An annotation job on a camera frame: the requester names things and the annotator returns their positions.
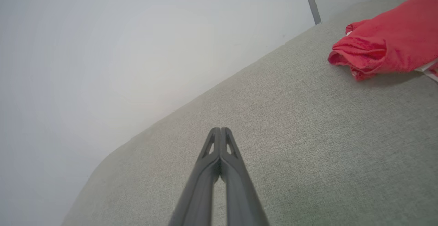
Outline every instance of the textured gray surface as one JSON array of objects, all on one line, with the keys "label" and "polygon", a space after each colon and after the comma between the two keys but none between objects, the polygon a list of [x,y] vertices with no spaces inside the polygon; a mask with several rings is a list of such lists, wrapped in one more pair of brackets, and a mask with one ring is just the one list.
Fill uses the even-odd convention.
[{"label": "textured gray surface", "polygon": [[[272,225],[438,223],[438,85],[417,73],[355,82],[327,62],[355,5],[134,137],[97,167],[64,225],[165,225],[210,128],[233,131]],[[225,186],[213,223],[225,225]]]}]

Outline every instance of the folded fabric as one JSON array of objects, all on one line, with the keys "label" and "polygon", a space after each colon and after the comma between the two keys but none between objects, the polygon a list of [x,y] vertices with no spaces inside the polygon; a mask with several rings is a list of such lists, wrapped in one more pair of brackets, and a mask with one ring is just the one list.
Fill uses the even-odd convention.
[{"label": "folded fabric", "polygon": [[[438,0],[407,0],[371,20],[346,27],[328,61],[350,66],[357,81],[416,70],[438,58]],[[437,69],[431,64],[429,69]]]}]

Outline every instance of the red cloth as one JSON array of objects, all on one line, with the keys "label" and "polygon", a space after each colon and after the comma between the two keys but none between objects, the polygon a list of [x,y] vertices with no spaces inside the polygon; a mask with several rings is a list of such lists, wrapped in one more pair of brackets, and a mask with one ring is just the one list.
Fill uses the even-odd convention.
[{"label": "red cloth", "polygon": [[410,72],[438,57],[438,0],[407,0],[371,20],[350,24],[349,31],[333,45],[331,64],[350,66],[357,81]]}]

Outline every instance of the gray fabric surface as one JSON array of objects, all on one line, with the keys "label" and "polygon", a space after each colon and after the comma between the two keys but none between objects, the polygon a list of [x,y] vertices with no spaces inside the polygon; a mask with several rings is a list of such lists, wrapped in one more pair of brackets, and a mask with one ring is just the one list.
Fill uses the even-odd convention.
[{"label": "gray fabric surface", "polygon": [[[64,225],[165,225],[208,131],[233,131],[271,225],[438,223],[438,85],[424,75],[355,82],[327,62],[351,22],[316,25],[111,153]],[[226,224],[215,185],[213,224]]]}]

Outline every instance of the metal strip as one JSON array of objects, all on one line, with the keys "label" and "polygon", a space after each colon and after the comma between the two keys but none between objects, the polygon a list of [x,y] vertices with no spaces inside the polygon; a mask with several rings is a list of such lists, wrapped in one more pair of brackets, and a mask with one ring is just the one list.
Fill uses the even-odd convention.
[{"label": "metal strip", "polygon": [[312,11],[313,20],[315,20],[315,24],[321,23],[321,17],[319,17],[318,7],[316,6],[315,0],[308,0],[310,10]]}]

